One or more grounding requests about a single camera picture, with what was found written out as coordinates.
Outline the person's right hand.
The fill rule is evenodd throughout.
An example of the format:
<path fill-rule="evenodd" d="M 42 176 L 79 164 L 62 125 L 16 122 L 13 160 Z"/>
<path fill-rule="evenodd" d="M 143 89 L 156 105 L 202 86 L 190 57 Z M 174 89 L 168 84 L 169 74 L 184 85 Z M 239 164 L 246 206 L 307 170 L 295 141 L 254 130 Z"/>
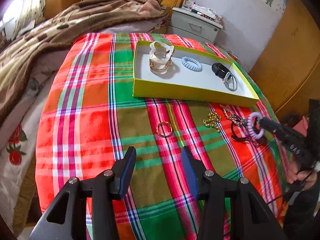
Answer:
<path fill-rule="evenodd" d="M 299 166 L 296 160 L 293 159 L 288 165 L 286 179 L 289 184 L 292 184 L 298 180 L 305 181 L 303 189 L 309 190 L 317 181 L 317 172 L 315 170 L 299 172 Z"/>

